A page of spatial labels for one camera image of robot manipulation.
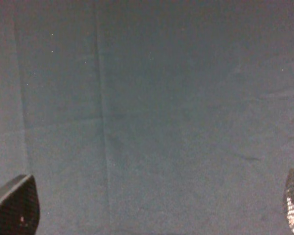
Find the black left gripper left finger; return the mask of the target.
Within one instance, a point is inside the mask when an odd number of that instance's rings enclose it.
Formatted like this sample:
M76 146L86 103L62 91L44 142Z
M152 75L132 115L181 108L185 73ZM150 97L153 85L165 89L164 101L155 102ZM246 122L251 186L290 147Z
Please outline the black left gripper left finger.
M0 187L0 235L34 235L40 203L32 174L20 174Z

